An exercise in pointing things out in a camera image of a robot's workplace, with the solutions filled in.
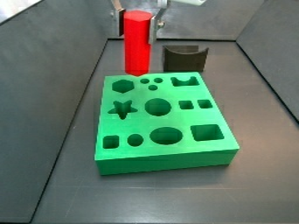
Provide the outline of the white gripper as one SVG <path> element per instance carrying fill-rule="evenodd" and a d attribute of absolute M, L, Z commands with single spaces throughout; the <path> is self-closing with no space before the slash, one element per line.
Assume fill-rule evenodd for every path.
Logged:
<path fill-rule="evenodd" d="M 110 0 L 114 6 L 114 17 L 117 21 L 117 35 L 121 37 L 125 35 L 125 14 L 126 9 L 122 6 L 121 0 Z M 206 0 L 173 0 L 182 4 L 191 4 L 195 6 L 201 6 L 206 3 Z M 159 11 L 151 17 L 150 23 L 150 36 L 149 36 L 149 44 L 151 45 L 157 41 L 157 33 L 158 30 L 165 27 L 165 21 L 162 20 L 166 10 L 170 5 L 170 0 L 158 0 Z"/>

